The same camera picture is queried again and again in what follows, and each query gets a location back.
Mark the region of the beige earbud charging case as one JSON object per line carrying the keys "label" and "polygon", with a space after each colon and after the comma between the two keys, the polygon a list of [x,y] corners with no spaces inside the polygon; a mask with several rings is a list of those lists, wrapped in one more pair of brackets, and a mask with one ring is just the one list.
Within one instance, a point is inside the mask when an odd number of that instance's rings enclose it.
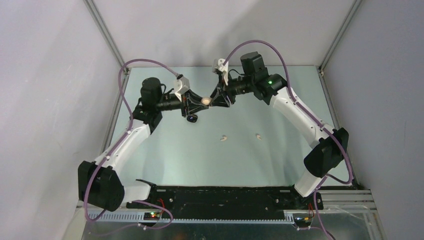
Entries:
{"label": "beige earbud charging case", "polygon": [[209,106],[210,104],[211,104],[211,102],[212,102],[212,98],[210,98],[210,97],[203,97],[202,99],[201,99],[201,103],[203,104],[203,105],[206,105],[206,106]]}

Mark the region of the black earbud charging case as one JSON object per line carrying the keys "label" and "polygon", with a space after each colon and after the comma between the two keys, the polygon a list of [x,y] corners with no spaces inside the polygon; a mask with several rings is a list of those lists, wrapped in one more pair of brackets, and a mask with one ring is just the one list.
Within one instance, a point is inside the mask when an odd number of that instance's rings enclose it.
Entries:
{"label": "black earbud charging case", "polygon": [[199,117],[196,114],[190,114],[186,116],[186,120],[189,123],[196,123],[198,121]]}

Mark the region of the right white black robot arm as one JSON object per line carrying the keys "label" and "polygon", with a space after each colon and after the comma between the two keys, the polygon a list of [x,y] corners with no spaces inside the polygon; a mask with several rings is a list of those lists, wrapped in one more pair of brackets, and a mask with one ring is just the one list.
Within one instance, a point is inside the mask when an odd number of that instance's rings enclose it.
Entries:
{"label": "right white black robot arm", "polygon": [[210,105],[229,107],[235,103],[237,95],[253,93],[295,126],[311,147],[303,160],[305,171],[294,184],[295,192],[290,196],[295,208],[304,209],[328,172],[345,159],[349,134],[344,128],[335,129],[318,118],[280,74],[269,74],[258,52],[246,53],[240,61],[243,73],[232,78],[226,60],[214,60],[212,71],[218,75],[218,84],[210,96]]}

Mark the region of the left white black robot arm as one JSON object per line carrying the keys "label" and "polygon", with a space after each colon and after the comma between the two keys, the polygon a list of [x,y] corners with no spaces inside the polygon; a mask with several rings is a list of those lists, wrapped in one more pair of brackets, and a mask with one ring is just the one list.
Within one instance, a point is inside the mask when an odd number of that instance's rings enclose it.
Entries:
{"label": "left white black robot arm", "polygon": [[133,201],[139,201],[145,208],[156,206],[158,194],[151,190],[152,183],[141,179],[132,183],[122,181],[126,162],[158,127],[163,111],[180,110],[187,117],[208,109],[213,101],[191,91],[189,80],[181,74],[174,82],[174,92],[165,92],[164,86],[156,77],[145,79],[121,137],[95,160],[79,165],[79,198],[84,207],[93,205],[114,212],[122,203]]}

